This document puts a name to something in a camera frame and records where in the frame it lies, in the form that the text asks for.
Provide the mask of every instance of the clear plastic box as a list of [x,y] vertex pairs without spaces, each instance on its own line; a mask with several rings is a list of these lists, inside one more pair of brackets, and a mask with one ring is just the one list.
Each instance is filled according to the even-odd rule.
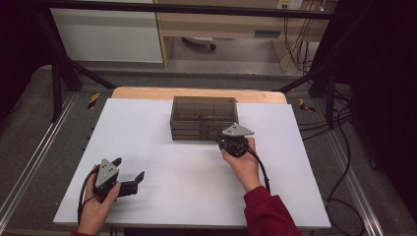
[[174,96],[172,140],[214,141],[234,123],[239,123],[234,97]]

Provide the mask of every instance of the hand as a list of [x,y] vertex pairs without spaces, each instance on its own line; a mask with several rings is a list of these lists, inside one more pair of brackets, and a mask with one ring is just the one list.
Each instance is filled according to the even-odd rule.
[[88,235],[98,235],[110,212],[111,205],[117,200],[117,196],[120,192],[120,183],[117,183],[110,190],[106,199],[101,204],[93,197],[95,175],[96,174],[91,175],[87,181],[85,197],[85,201],[87,202],[84,204],[83,214],[78,229],[79,233]]
[[[255,139],[247,139],[249,147],[256,152]],[[250,192],[251,190],[261,186],[259,164],[250,153],[246,152],[242,157],[236,158],[227,153],[226,150],[222,149],[221,154],[223,154],[223,159],[229,163],[235,171],[238,180],[242,183],[246,192]]]

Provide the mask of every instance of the white table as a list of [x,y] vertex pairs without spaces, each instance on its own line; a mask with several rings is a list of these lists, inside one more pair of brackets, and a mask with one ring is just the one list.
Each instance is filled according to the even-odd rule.
[[[281,196],[296,225],[330,227],[291,106],[237,106],[240,124],[255,131],[271,192]],[[54,222],[77,224],[80,190],[93,165],[122,157],[118,180],[133,180],[143,170],[145,180],[136,195],[113,205],[108,224],[245,227],[245,192],[233,170],[215,143],[171,140],[171,107],[172,100],[108,99]]]

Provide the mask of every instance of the red sleeve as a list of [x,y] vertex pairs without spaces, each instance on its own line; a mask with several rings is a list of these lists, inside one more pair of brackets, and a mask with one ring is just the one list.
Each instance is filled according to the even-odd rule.
[[71,236],[93,236],[93,235],[83,234],[83,233],[79,233],[79,232],[73,232],[73,233],[71,234]]
[[245,197],[245,216],[250,236],[301,235],[279,196],[260,186]]

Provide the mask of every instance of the wrist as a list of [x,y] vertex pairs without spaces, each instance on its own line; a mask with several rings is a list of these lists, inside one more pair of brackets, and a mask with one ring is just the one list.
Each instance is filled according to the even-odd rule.
[[243,188],[245,189],[246,193],[251,192],[252,190],[261,186],[260,181],[252,181],[249,183],[243,184]]
[[83,225],[80,225],[77,232],[82,235],[88,235],[88,236],[95,236],[95,235],[98,235],[99,233],[96,230],[88,228],[88,227],[84,227]]
[[85,233],[82,233],[80,231],[77,231],[77,232],[72,233],[71,236],[94,236],[94,235],[92,235],[92,234],[85,234]]

